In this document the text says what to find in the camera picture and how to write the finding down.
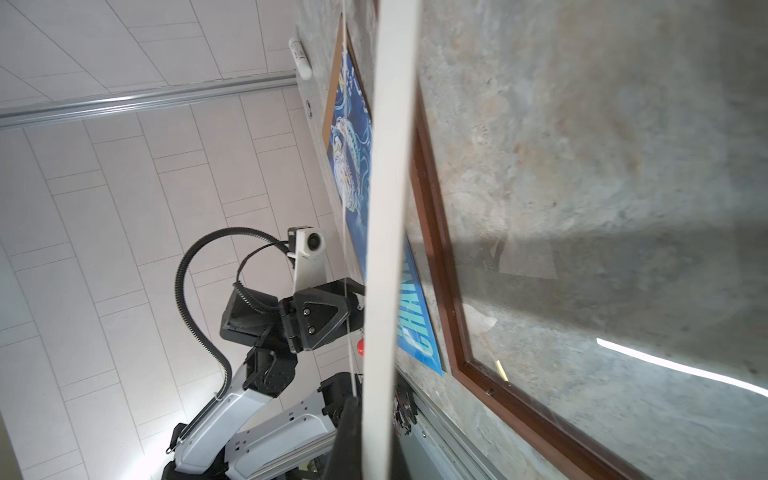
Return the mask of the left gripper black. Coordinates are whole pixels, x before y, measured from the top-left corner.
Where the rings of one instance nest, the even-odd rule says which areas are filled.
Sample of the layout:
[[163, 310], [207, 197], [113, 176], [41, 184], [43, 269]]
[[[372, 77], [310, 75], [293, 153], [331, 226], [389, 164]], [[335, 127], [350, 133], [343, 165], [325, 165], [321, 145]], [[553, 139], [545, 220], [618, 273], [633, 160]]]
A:
[[253, 307], [234, 289], [219, 334], [246, 347], [297, 354], [319, 349], [364, 327], [365, 287], [351, 278], [303, 289], [281, 300], [249, 288], [244, 292], [252, 302], [258, 300], [271, 309]]

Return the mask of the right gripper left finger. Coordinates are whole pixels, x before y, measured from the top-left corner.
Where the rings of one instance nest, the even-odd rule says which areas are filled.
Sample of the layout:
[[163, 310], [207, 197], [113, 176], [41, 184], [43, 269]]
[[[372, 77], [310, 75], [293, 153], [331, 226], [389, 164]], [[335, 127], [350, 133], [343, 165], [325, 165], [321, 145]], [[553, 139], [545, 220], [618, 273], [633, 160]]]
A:
[[362, 401], [346, 399], [324, 480], [361, 480], [362, 475]]

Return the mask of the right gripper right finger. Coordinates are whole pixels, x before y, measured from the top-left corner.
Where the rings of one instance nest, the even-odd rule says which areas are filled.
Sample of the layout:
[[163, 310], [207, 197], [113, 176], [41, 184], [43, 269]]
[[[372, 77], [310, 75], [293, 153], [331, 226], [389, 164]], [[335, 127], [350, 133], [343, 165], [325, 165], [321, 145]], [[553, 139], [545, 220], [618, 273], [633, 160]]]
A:
[[406, 457], [398, 440], [391, 442], [390, 480], [411, 480]]

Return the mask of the brown wooden picture frame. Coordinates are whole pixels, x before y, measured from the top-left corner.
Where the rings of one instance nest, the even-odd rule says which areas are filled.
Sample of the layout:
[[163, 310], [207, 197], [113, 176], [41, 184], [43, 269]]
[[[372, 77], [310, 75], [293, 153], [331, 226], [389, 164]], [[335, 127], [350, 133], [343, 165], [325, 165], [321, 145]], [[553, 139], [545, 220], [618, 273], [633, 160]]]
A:
[[561, 471], [650, 479], [641, 1], [428, 1], [416, 63], [418, 245], [454, 371]]

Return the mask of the blue poster with white mat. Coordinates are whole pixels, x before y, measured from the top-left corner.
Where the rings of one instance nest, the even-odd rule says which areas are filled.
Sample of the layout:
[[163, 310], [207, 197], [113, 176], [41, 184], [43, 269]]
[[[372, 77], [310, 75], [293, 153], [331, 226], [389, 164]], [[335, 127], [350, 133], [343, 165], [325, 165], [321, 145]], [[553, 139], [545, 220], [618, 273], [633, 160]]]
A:
[[[368, 102], [352, 56], [343, 52], [328, 140], [328, 157], [359, 268], [367, 272], [368, 217], [373, 129]], [[418, 269], [409, 244], [404, 245], [400, 289], [398, 347], [443, 373], [438, 345]]]

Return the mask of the white mat board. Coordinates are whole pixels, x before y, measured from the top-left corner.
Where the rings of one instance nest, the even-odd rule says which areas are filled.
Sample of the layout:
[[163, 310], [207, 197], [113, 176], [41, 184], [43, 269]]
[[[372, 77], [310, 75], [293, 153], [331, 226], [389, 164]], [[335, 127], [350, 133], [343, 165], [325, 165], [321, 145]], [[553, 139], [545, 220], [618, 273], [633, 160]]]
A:
[[365, 479], [387, 479], [391, 471], [404, 216], [421, 11], [419, 1], [382, 1], [378, 11], [366, 258], [361, 439]]

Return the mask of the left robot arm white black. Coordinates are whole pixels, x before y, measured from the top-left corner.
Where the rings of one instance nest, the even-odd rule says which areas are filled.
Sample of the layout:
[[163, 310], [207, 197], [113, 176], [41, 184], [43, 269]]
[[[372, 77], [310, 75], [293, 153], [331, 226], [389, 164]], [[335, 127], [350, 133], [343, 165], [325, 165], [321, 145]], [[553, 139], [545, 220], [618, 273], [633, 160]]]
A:
[[255, 290], [254, 309], [232, 293], [221, 336], [248, 347], [243, 363], [188, 424], [174, 428], [164, 479], [247, 479], [257, 470], [336, 431], [362, 377], [339, 372], [308, 386], [305, 398], [279, 408], [295, 381], [300, 356], [362, 328], [363, 285], [335, 280], [282, 300]]

